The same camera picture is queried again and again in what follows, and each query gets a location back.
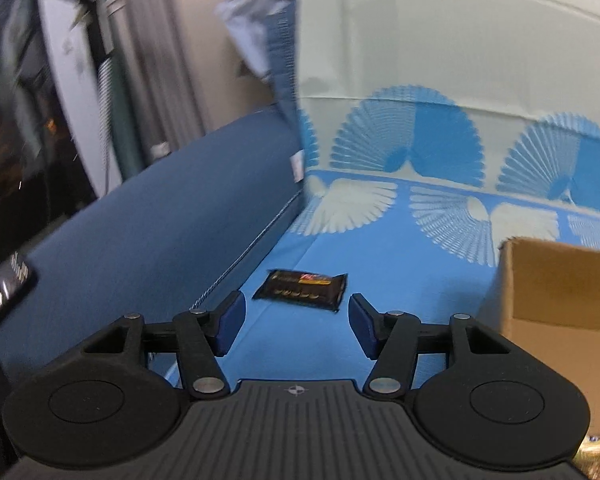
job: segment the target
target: dark blue armrest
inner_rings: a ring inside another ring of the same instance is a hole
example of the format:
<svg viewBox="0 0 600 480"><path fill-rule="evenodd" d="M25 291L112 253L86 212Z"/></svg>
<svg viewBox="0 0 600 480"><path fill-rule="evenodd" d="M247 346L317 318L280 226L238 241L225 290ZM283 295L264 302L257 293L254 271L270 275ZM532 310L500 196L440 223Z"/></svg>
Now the dark blue armrest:
<svg viewBox="0 0 600 480"><path fill-rule="evenodd" d="M38 284L0 325L10 380L125 313L168 321L220 277L205 306L240 287L301 208L289 161L298 149L277 109L264 108L154 164L44 240L29 258Z"/></svg>

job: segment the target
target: fabric tag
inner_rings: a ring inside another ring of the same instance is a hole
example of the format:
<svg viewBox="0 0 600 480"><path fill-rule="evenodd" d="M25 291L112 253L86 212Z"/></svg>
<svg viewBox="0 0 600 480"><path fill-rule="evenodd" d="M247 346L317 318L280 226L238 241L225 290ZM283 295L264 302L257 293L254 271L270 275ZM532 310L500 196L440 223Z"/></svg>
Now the fabric tag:
<svg viewBox="0 0 600 480"><path fill-rule="evenodd" d="M294 182L300 182L304 179L304 150L294 153L290 159L291 169L294 172Z"/></svg>

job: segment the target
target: gray curtain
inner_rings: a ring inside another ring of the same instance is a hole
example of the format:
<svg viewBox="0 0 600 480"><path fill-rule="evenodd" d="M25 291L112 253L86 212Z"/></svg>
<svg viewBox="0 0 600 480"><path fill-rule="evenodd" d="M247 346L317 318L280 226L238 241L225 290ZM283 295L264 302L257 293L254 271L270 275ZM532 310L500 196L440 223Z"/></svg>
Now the gray curtain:
<svg viewBox="0 0 600 480"><path fill-rule="evenodd" d="M205 134L173 0L122 0L111 10L147 159L175 151Z"/></svg>

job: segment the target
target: silver bolt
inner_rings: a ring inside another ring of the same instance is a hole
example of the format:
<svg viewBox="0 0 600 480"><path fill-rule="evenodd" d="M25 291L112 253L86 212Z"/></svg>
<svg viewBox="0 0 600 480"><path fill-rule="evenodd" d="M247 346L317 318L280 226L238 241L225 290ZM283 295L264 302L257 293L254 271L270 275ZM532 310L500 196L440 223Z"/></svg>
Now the silver bolt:
<svg viewBox="0 0 600 480"><path fill-rule="evenodd" d="M193 382L193 389L201 394L216 394L224 388L224 381L217 377L200 377Z"/></svg>
<svg viewBox="0 0 600 480"><path fill-rule="evenodd" d="M391 377L378 377L369 383L369 389L376 394L394 394L401 384Z"/></svg>

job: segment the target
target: cardboard box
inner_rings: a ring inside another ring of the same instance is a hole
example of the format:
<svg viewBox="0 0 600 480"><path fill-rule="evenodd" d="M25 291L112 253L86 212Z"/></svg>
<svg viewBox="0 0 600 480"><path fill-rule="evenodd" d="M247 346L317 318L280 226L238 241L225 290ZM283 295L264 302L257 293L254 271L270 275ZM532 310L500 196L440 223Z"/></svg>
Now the cardboard box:
<svg viewBox="0 0 600 480"><path fill-rule="evenodd" d="M506 241L477 319L576 384L600 434L600 251Z"/></svg>

